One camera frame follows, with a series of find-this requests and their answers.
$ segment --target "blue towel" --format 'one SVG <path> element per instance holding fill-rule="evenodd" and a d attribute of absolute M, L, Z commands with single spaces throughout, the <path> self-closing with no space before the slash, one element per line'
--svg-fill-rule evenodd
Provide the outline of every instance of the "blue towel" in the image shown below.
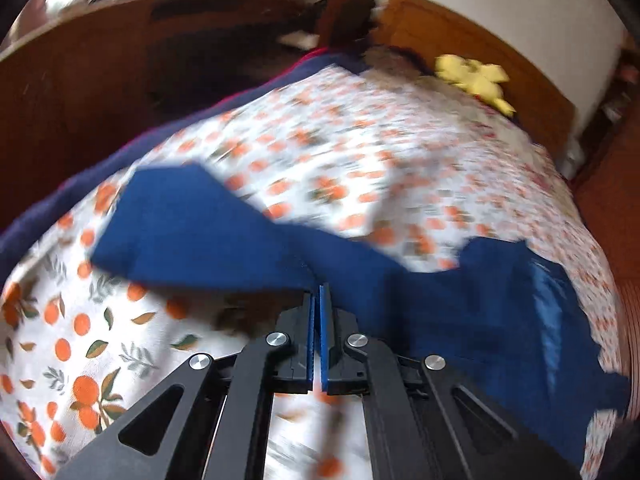
<path fill-rule="evenodd" d="M 558 264 L 475 238 L 460 268 L 409 272 L 363 242 L 274 224 L 198 165 L 139 170 L 92 256 L 145 285 L 217 290 L 328 282 L 335 306 L 398 354 L 443 355 L 580 467 L 597 409 L 626 408 L 626 378 L 606 374 Z"/>

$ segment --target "yellow plush toy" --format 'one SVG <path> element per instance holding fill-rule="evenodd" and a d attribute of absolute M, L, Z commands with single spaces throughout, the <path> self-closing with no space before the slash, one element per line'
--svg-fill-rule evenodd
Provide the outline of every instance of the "yellow plush toy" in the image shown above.
<path fill-rule="evenodd" d="M 479 97 L 507 117 L 515 113 L 514 108 L 502 98 L 502 88 L 498 83 L 508 81 L 509 77 L 500 65 L 485 65 L 475 59 L 445 54 L 436 58 L 436 75 Z"/>

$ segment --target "metal screw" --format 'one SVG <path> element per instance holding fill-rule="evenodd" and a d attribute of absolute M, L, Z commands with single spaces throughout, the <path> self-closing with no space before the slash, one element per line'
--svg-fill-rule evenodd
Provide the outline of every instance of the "metal screw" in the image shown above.
<path fill-rule="evenodd" d="M 369 339 L 367 338 L 367 336 L 362 334 L 351 334 L 347 338 L 347 343 L 355 348 L 360 348 L 361 346 L 366 345 L 368 342 Z"/>
<path fill-rule="evenodd" d="M 447 362 L 444 360 L 444 357 L 439 355 L 430 355 L 424 358 L 424 365 L 429 370 L 442 370 L 445 367 Z"/>
<path fill-rule="evenodd" d="M 267 345 L 282 346 L 287 342 L 287 339 L 289 339 L 289 337 L 287 337 L 287 334 L 284 334 L 282 332 L 271 332 L 267 336 Z"/>
<path fill-rule="evenodd" d="M 189 366 L 194 370 L 202 370 L 209 366 L 211 359 L 209 359 L 208 355 L 204 354 L 196 354 L 189 359 Z"/>

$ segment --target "bed sheet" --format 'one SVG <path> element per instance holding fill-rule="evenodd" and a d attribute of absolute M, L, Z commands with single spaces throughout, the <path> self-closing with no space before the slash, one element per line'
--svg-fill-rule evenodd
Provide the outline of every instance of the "bed sheet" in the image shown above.
<path fill-rule="evenodd" d="M 246 341 L 216 324 L 227 298 L 147 290 L 88 262 L 139 164 L 198 161 L 276 221 L 366 237 L 421 272 L 454 266 L 470 236 L 526 238 L 564 266 L 602 346 L 602 367 L 618 370 L 606 260 L 575 208 L 563 205 L 566 187 L 544 150 L 523 144 L 530 163 L 523 162 L 502 140 L 507 121 L 463 102 L 479 110 L 470 120 L 470 111 L 442 109 L 450 104 L 439 92 L 415 92 L 324 69 L 188 126 L 65 214 L 14 270 L 2 297 L 15 330 L 2 327 L 10 351 L 0 416 L 34 468 L 52 474 L 192 352 L 222 356 Z M 352 431 L 326 442 L 320 436 L 335 418 Z M 594 417 L 585 478 L 594 477 L 614 422 L 611 412 Z M 278 398 L 266 475 L 370 478 L 363 423 L 357 399 Z"/>

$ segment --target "blue cloth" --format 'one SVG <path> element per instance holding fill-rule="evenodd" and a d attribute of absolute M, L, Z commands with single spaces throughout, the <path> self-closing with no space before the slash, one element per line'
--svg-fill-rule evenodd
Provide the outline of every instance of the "blue cloth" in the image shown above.
<path fill-rule="evenodd" d="M 302 62 L 291 72 L 225 100 L 213 108 L 153 129 L 122 147 L 106 160 L 68 179 L 59 190 L 30 207 L 0 235 L 0 285 L 7 280 L 20 258 L 47 229 L 108 176 L 130 166 L 152 148 L 190 124 L 243 106 L 273 89 L 303 80 L 331 64 L 339 65 L 353 73 L 360 73 L 367 68 L 362 61 L 347 54 L 322 54 Z"/>
<path fill-rule="evenodd" d="M 145 285 L 217 290 L 328 282 L 335 306 L 398 354 L 437 353 L 580 467 L 594 411 L 622 412 L 564 269 L 524 242 L 472 240 L 460 268 L 409 272 L 362 242 L 274 224 L 199 165 L 139 170 L 92 262 Z"/>

